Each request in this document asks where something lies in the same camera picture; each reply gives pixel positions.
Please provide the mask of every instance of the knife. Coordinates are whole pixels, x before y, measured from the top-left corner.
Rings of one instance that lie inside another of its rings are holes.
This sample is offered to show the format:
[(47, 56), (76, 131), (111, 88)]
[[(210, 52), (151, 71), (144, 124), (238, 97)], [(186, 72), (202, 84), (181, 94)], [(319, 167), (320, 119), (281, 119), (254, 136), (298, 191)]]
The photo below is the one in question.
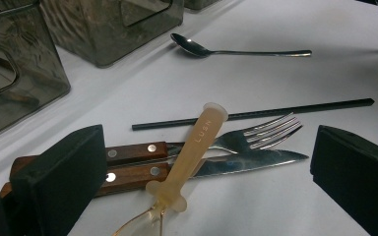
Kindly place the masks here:
[[(257, 170), (283, 165), (308, 158), (307, 155), (289, 150), (257, 149), (248, 152), (215, 156), (202, 159), (191, 178), (216, 176), (237, 172)], [(141, 189), (149, 181), (164, 181), (173, 163), (161, 162), (138, 166), (119, 166), (108, 168), (106, 181), (96, 197)], [(10, 183), (4, 185), (1, 197), (11, 191)]]
[[(154, 142), (129, 146), (107, 147), (107, 166), (135, 164), (172, 158), (180, 153), (184, 143)], [(22, 169), (37, 158), (37, 155), (17, 157), (12, 164), (11, 173)]]

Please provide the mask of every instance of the rivet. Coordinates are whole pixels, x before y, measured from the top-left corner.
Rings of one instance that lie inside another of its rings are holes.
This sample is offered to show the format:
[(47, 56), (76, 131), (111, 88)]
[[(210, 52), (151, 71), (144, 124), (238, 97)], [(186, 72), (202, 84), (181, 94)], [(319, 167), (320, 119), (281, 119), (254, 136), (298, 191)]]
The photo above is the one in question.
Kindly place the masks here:
[(158, 147), (156, 147), (155, 145), (149, 145), (149, 147), (147, 147), (147, 150), (148, 150), (149, 152), (155, 152), (157, 148), (158, 148)]
[(112, 182), (116, 179), (116, 175), (114, 173), (107, 173), (106, 174), (106, 182)]
[(158, 176), (160, 174), (160, 169), (158, 169), (158, 167), (153, 167), (151, 170), (150, 170), (150, 173), (153, 175), (153, 176)]
[(118, 152), (116, 151), (116, 149), (111, 149), (111, 150), (108, 152), (108, 156), (109, 156), (109, 157), (115, 157), (117, 153), (118, 153)]

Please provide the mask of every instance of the wooden handle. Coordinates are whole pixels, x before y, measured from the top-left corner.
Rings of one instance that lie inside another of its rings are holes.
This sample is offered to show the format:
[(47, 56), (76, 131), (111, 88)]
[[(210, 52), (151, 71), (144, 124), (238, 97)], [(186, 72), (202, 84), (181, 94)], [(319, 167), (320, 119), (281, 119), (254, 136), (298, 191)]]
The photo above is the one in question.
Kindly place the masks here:
[[(29, 159), (31, 156), (25, 157), (26, 159), (22, 159), (24, 163), (28, 160), (33, 160), (33, 158)], [(152, 180), (164, 181), (169, 171), (170, 168), (167, 163), (109, 168), (106, 173), (106, 181), (102, 184), (95, 196), (101, 197), (136, 189), (144, 189), (146, 184)], [(11, 183), (8, 182), (1, 189), (1, 198), (4, 198), (11, 191)]]
[(167, 158), (167, 146), (165, 142), (108, 147), (106, 149), (106, 163), (108, 166), (163, 158)]

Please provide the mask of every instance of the black stick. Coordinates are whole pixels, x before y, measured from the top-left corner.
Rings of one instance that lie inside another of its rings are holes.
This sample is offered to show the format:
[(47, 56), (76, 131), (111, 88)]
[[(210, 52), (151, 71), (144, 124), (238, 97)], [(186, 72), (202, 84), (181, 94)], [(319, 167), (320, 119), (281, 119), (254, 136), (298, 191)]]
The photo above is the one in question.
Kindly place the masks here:
[[(353, 107), (360, 107), (360, 106), (370, 106), (373, 103), (374, 103), (374, 100), (372, 98), (364, 98), (364, 99), (358, 99), (358, 100), (338, 101), (338, 102), (305, 105), (305, 106), (294, 106), (294, 107), (272, 109), (272, 110), (252, 111), (252, 112), (230, 114), (228, 115), (228, 121), (286, 115), (290, 112), (297, 114), (297, 113), (306, 113), (306, 112), (315, 112), (315, 111), (324, 111), (324, 110), (353, 108)], [(184, 120), (137, 124), (137, 125), (133, 125), (132, 129), (133, 131), (139, 131), (139, 130), (150, 130), (150, 129), (168, 128), (168, 127), (176, 127), (176, 126), (184, 126), (184, 125), (194, 125), (196, 123), (196, 120), (197, 118), (192, 118), (192, 119), (184, 119)]]

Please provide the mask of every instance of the spoon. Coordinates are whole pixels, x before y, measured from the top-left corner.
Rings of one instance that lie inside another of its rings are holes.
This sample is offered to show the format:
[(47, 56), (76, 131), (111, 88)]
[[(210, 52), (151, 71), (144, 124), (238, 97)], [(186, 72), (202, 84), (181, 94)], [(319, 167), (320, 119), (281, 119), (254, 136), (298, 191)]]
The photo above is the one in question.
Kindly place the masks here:
[(281, 52), (250, 52), (250, 51), (210, 51), (195, 41), (188, 39), (180, 34), (172, 33), (171, 39), (183, 50), (199, 57), (208, 57), (211, 54), (232, 54), (232, 55), (256, 55), (256, 56), (283, 56), (283, 57), (308, 57), (311, 50), (281, 51)]
[(170, 207), (178, 212), (186, 209), (186, 200), (180, 195), (184, 183), (194, 173), (208, 147), (213, 143), (222, 122), (228, 118), (225, 109), (215, 103), (207, 103), (195, 123), (182, 151), (163, 182), (151, 181), (146, 190), (157, 198), (156, 203), (134, 217), (112, 236), (161, 236), (162, 218)]

